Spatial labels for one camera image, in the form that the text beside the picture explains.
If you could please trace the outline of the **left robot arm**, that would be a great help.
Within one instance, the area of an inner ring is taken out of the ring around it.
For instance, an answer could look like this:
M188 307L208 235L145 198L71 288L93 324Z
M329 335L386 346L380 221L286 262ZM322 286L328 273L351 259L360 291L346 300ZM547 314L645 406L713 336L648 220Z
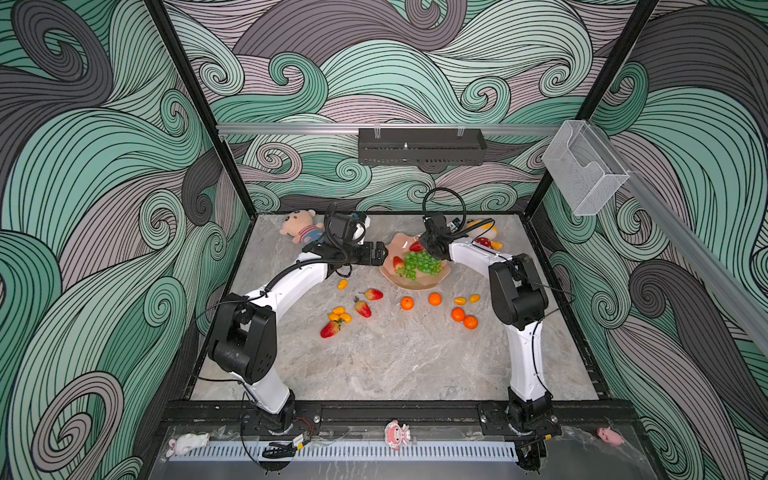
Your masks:
M261 412L284 424L292 416L295 395L274 367L278 323L303 295L339 268L384 263L384 244L365 239L369 226L364 214L328 215L320 237L305 244L292 264L250 293L227 295L218 306L208 358L242 385Z

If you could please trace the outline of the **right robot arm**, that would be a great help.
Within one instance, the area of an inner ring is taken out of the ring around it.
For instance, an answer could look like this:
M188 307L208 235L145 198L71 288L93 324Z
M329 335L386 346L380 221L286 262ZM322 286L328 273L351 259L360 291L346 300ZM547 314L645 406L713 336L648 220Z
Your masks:
M541 322L549 297L532 258L511 255L453 230L442 214L426 214L419 241L439 260L461 264L487 279L491 306L508 337L511 377L508 416L517 429L528 428L547 416L552 395L543 384L541 371Z

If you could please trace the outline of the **pink scalloped fruit bowl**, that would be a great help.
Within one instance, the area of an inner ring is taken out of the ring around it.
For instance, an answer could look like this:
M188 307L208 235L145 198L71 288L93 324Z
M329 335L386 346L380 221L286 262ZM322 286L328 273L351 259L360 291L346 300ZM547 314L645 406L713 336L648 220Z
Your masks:
M379 268L394 285L406 290L427 290L438 286L451 272L446 260L432 257L417 236L396 233L386 245L387 257Z

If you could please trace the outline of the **green grape bunch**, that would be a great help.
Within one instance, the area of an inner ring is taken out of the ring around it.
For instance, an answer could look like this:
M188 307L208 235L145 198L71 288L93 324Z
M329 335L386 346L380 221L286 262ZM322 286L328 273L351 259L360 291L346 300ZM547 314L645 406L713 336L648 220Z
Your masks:
M443 270L442 262L432 257L426 251L418 253L409 251L405 254L404 257L400 258L404 260L405 267L400 270L394 269L394 271L400 277L404 277L409 280L416 280L419 274L436 276Z

